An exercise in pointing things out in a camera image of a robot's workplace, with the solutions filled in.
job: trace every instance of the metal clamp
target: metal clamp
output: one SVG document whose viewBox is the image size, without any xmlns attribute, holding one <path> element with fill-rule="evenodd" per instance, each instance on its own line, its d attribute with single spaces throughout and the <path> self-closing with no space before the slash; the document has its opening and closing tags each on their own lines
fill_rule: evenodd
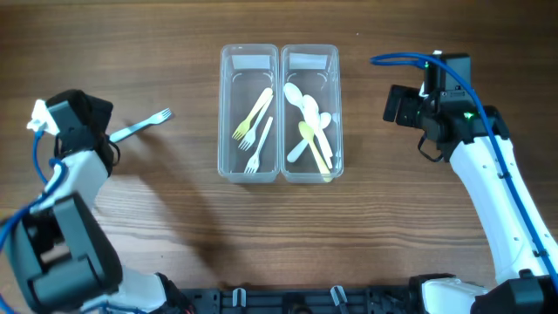
<svg viewBox="0 0 558 314">
<path fill-rule="evenodd" d="M 246 291 L 243 288 L 236 288 L 233 291 L 233 307 L 239 314 L 246 313 Z"/>
<path fill-rule="evenodd" d="M 349 314 L 349 309 L 347 308 L 347 296 L 343 287 L 340 285 L 334 286 L 330 290 L 331 298 L 333 298 L 333 303 L 339 308 L 341 314 Z"/>
</svg>

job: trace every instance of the white plastic spoon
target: white plastic spoon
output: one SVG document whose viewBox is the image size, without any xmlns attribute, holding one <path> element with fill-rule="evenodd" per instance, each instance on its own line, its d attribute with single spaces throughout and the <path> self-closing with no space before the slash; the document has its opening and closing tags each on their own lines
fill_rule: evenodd
<svg viewBox="0 0 558 314">
<path fill-rule="evenodd" d="M 303 94 L 300 92 L 300 89 L 296 87 L 296 85 L 292 83 L 286 83 L 283 92 L 285 93 L 285 97 L 287 101 L 293 105 L 297 106 L 300 111 L 303 110 Z"/>
<path fill-rule="evenodd" d="M 328 165 L 329 169 L 333 168 L 331 164 L 331 157 L 333 153 L 331 152 L 330 143 L 325 137 L 322 128 L 320 127 L 320 113 L 317 106 L 317 102 L 310 95 L 303 96 L 303 115 L 304 121 L 314 129 L 318 143 L 320 143 L 320 148 L 322 149 L 322 154 L 325 159 L 325 163 Z"/>
</svg>

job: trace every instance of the yellow plastic fork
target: yellow plastic fork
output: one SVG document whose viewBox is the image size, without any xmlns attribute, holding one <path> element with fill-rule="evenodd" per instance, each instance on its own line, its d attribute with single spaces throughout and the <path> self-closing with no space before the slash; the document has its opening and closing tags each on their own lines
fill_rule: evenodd
<svg viewBox="0 0 558 314">
<path fill-rule="evenodd" d="M 271 88 L 267 87 L 266 89 L 263 90 L 262 94 L 260 95 L 260 98 L 255 102 L 252 111 L 250 111 L 250 113 L 248 114 L 248 117 L 246 117 L 246 119 L 243 122 L 241 122 L 241 124 L 238 125 L 238 127 L 236 128 L 236 131 L 233 133 L 233 139 L 240 140 L 244 137 L 244 135 L 246 135 L 246 133 L 250 129 L 250 122 L 252 122 L 252 119 L 254 118 L 255 114 L 258 113 L 260 109 L 262 109 L 263 105 L 265 105 L 267 100 L 272 96 L 273 96 L 273 90 Z"/>
</svg>

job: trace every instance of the black mounting rail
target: black mounting rail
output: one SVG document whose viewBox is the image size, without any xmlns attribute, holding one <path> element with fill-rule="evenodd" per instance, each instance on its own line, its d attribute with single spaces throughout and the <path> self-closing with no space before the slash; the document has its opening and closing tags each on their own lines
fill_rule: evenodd
<svg viewBox="0 0 558 314">
<path fill-rule="evenodd" d="M 346 308 L 336 306 L 330 290 L 245 290 L 242 302 L 233 306 L 233 291 L 192 289 L 181 292 L 192 302 L 198 314 L 290 314 L 290 300 L 302 298 L 313 314 L 406 314 L 407 286 L 374 286 L 344 290 Z"/>
</svg>

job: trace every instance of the plastic fork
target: plastic fork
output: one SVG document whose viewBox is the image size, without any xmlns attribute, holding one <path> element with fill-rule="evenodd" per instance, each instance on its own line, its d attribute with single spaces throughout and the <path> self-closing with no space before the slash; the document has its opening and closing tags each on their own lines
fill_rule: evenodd
<svg viewBox="0 0 558 314">
<path fill-rule="evenodd" d="M 120 131 L 116 131 L 115 133 L 112 133 L 109 139 L 113 143 L 119 142 L 127 138 L 128 136 L 138 132 L 139 130 L 141 130 L 146 126 L 158 125 L 167 121 L 172 115 L 173 113 L 171 112 L 171 110 L 167 108 L 141 121 L 140 123 L 136 123 L 133 126 L 125 127 Z"/>
<path fill-rule="evenodd" d="M 260 109 L 262 109 L 263 105 L 265 105 L 265 102 L 272 96 L 273 90 L 271 88 L 267 87 L 263 90 L 260 98 L 255 102 L 252 111 L 250 111 L 250 113 L 248 114 L 248 117 L 246 117 L 246 119 L 241 122 L 241 124 L 236 128 L 235 132 L 233 133 L 233 139 L 239 140 L 243 138 L 244 135 L 246 135 L 246 133 L 250 129 L 250 122 L 254 118 L 255 114 L 258 113 Z"/>
<path fill-rule="evenodd" d="M 241 150 L 248 150 L 254 144 L 254 142 L 255 142 L 255 130 L 257 129 L 258 125 L 260 124 L 260 121 L 262 121 L 263 115 L 268 110 L 269 104 L 271 104 L 272 99 L 273 99 L 273 95 L 271 95 L 271 97 L 269 97 L 269 99 L 265 103 L 265 105 L 263 105 L 263 108 L 260 111 L 260 114 L 258 114 L 258 118 L 255 120 L 254 125 L 250 128 L 250 131 L 248 131 L 246 133 L 246 135 L 244 136 L 244 139 L 242 139 L 241 145 L 238 146 L 238 148 L 240 148 Z"/>
<path fill-rule="evenodd" d="M 258 143 L 258 148 L 255 150 L 254 155 L 250 157 L 248 163 L 246 164 L 246 169 L 244 169 L 244 174 L 255 174 L 260 167 L 260 151 L 263 147 L 263 142 L 268 137 L 269 128 L 271 127 L 271 122 L 273 122 L 273 117 L 269 117 L 268 122 L 265 124 L 263 129 L 262 137 Z"/>
</svg>

